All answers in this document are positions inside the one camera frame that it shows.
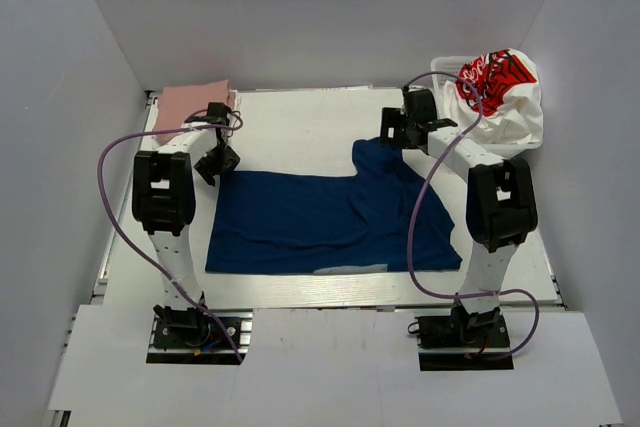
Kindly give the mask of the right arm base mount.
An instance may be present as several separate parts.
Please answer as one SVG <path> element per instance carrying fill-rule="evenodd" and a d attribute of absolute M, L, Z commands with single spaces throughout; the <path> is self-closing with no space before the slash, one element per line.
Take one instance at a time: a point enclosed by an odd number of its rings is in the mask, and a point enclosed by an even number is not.
<path fill-rule="evenodd" d="M 419 316 L 407 327 L 417 340 L 422 372 L 514 369 L 510 337 L 502 315 L 489 327 L 460 334 L 449 316 Z"/>

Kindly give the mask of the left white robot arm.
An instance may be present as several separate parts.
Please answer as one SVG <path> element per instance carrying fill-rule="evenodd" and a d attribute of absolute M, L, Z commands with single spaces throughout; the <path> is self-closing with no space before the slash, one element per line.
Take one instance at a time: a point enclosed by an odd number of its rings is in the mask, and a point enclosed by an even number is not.
<path fill-rule="evenodd" d="M 152 242 L 162 274 L 164 304 L 154 312 L 188 345 L 199 346 L 211 334 L 211 321 L 198 310 L 205 305 L 196 278 L 189 226 L 196 212 L 195 177 L 213 186 L 232 171 L 239 156 L 229 145 L 239 113 L 223 103 L 211 103 L 203 115 L 191 115 L 184 132 L 155 150 L 134 158 L 133 217 Z"/>

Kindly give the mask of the blue t shirt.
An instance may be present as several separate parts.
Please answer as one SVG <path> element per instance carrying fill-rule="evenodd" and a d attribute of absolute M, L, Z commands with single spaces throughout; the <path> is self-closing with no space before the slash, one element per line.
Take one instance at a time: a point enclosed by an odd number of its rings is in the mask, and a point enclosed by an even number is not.
<path fill-rule="evenodd" d="M 352 146 L 353 176 L 260 171 L 220 181 L 205 270 L 307 275 L 322 269 L 407 267 L 407 235 L 418 270 L 456 271 L 454 222 L 433 188 L 378 139 Z"/>

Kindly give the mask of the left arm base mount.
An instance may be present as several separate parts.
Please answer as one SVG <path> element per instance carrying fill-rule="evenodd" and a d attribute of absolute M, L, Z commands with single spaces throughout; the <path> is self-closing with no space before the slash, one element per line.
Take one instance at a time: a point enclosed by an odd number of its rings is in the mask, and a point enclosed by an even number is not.
<path fill-rule="evenodd" d="M 154 308 L 147 364 L 238 366 L 248 352 L 253 314 L 223 312 L 223 327 L 195 309 Z"/>

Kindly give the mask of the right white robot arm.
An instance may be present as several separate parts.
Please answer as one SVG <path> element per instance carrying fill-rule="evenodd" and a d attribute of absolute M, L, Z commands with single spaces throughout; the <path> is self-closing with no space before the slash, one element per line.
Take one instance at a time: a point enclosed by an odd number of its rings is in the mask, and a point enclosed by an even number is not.
<path fill-rule="evenodd" d="M 472 346 L 497 315 L 512 257 L 538 225 L 531 168 L 524 159 L 490 152 L 453 120 L 440 118 L 430 90 L 403 87 L 402 97 L 401 108 L 382 110 L 380 142 L 419 149 L 467 185 L 465 220 L 473 246 L 465 280 L 452 297 L 462 314 L 451 321 L 451 331 Z"/>

